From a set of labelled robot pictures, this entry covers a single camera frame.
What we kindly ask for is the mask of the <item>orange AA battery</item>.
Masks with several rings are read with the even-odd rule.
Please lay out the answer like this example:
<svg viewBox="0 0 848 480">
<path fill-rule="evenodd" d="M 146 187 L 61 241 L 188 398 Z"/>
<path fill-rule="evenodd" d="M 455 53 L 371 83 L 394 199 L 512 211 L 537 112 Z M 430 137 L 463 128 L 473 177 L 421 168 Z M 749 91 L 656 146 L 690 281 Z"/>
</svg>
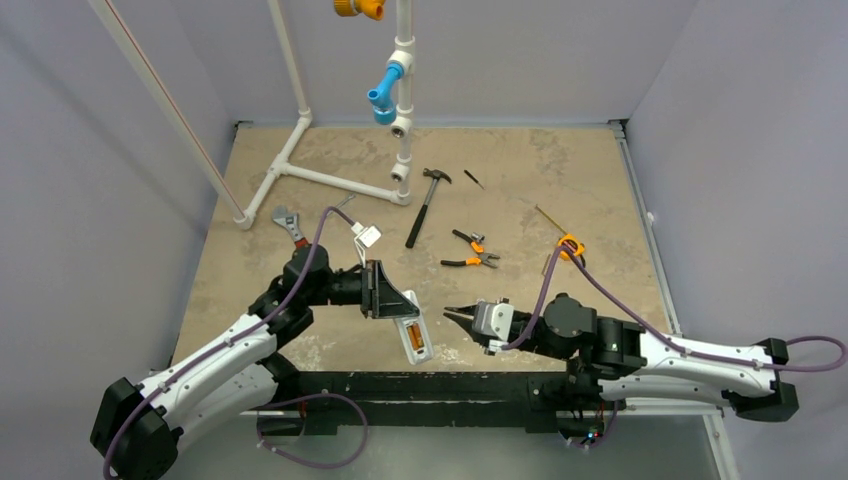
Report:
<svg viewBox="0 0 848 480">
<path fill-rule="evenodd" d="M 413 350 L 418 350 L 418 349 L 415 349 L 415 340 L 413 339 L 412 331 L 411 331 L 411 327 L 412 327 L 412 325 L 413 325 L 413 324 L 408 325 L 408 326 L 406 327 L 406 331 L 407 331 L 408 338 L 409 338 L 409 340 L 410 340 L 411 348 L 412 348 Z"/>
<path fill-rule="evenodd" d="M 413 324 L 411 327 L 412 336 L 415 340 L 415 349 L 422 349 L 425 346 L 422 330 L 419 324 Z"/>
</svg>

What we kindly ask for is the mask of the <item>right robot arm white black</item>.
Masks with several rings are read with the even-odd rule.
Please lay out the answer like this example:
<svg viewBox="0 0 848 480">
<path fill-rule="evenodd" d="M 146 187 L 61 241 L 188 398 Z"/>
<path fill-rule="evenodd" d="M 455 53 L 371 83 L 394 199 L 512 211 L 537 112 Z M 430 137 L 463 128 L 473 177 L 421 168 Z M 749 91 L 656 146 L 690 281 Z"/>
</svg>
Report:
<svg viewBox="0 0 848 480">
<path fill-rule="evenodd" d="M 507 302 L 448 307 L 444 315 L 488 355 L 503 352 L 528 330 L 519 350 L 565 361 L 562 378 L 530 383 L 530 394 L 545 406 L 598 410 L 628 398 L 664 398 L 729 407 L 742 419 L 764 423 L 786 422 L 799 409 L 795 386 L 768 367 L 787 362 L 782 340 L 741 347 L 672 340 L 602 316 L 565 293 L 535 324 L 531 313 Z"/>
</svg>

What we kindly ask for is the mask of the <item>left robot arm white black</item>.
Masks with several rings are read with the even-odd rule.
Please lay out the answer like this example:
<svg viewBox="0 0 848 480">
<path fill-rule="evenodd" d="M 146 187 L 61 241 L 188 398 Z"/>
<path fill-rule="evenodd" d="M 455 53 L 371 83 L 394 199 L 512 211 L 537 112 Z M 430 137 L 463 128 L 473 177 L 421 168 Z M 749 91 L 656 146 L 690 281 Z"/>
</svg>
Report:
<svg viewBox="0 0 848 480">
<path fill-rule="evenodd" d="M 181 362 L 105 390 L 89 437 L 107 479 L 159 479 L 200 436 L 245 410 L 284 409 L 299 373 L 280 349 L 314 321 L 317 306 L 356 306 L 367 318 L 419 320 L 414 293 L 398 290 L 381 261 L 333 270 L 327 250 L 302 245 L 231 326 Z"/>
</svg>

